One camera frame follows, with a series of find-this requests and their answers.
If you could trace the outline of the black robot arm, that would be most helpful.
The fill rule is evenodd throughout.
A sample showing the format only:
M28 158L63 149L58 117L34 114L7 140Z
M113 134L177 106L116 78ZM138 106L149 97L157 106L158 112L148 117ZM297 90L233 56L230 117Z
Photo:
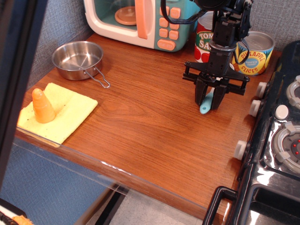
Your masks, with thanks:
M238 42L244 42L250 25L250 0L197 0L202 16L212 11L213 37L210 41L210 56L206 63L185 62L183 79L195 84L195 102L201 105L208 87L212 87L211 109L218 109L225 94L232 92L244 95L249 77L230 68L236 57Z

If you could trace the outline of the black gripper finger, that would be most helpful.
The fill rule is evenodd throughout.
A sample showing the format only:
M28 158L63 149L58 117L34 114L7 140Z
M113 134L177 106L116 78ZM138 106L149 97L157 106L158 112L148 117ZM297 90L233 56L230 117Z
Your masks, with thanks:
M211 110L216 110L220 106L225 94L228 92L228 84L229 79L222 78L220 83L215 87L211 103Z
M202 73L198 75L195 82L195 102L198 106L204 101L209 83L210 78L207 75Z

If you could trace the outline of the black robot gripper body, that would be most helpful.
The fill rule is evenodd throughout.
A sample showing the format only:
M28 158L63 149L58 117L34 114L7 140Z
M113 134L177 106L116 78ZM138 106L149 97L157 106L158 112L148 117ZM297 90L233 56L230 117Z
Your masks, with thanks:
M211 52L206 63L185 62L183 79L191 81L196 88L206 94L208 87L225 86L225 93L244 95L249 78L230 68L230 62L236 50L236 43L232 46L221 46L210 41Z

